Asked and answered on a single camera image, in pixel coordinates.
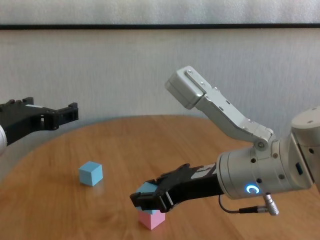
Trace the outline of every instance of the screw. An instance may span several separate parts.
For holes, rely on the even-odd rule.
[[[263,149],[263,148],[265,147],[265,144],[264,144],[262,141],[260,141],[260,142],[258,143],[258,147],[261,148],[261,149]]]

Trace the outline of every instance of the white wall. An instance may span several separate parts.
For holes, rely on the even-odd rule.
[[[203,116],[164,88],[186,65],[244,115],[284,135],[295,114],[320,104],[319,39],[320,29],[0,31],[0,103],[29,96],[49,108],[78,102],[80,117],[10,146],[0,177],[39,144],[87,124],[135,115]]]

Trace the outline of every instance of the cable connector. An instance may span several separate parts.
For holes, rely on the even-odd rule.
[[[250,206],[239,209],[240,214],[263,214],[267,212],[268,208],[266,206]]]

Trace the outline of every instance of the metal connector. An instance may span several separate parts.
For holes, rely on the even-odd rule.
[[[263,199],[265,201],[265,206],[268,209],[268,212],[271,216],[277,216],[279,214],[278,207],[275,203],[275,201],[272,199],[270,194],[266,194],[263,196]]]

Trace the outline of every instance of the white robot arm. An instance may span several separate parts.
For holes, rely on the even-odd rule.
[[[296,116],[291,123],[291,133],[277,139],[271,129],[239,112],[191,66],[179,69],[166,82],[165,87],[185,108],[196,107],[229,137],[253,144],[249,148],[223,152],[216,164],[189,168],[194,169],[193,174],[202,173],[204,178],[208,178],[208,175],[217,178],[220,189],[214,186],[216,191],[204,194],[204,197],[219,195],[220,206],[226,212],[269,212],[274,216],[279,211],[271,194],[309,189],[313,183],[320,190],[320,107],[311,108]],[[189,180],[176,184],[181,186],[186,182]],[[203,194],[198,194],[173,201],[173,196],[178,194],[177,189],[173,190],[168,185],[163,189],[162,178],[154,183],[167,193],[166,198],[169,196],[171,202],[175,202],[169,207],[158,207],[162,212],[171,210],[182,201],[203,197]],[[231,199],[262,196],[265,206],[228,211],[221,204],[222,194]],[[148,204],[144,206],[143,201],[139,201],[139,196],[141,199],[147,197],[136,193],[131,196],[133,203],[142,205],[142,209],[148,209]]]

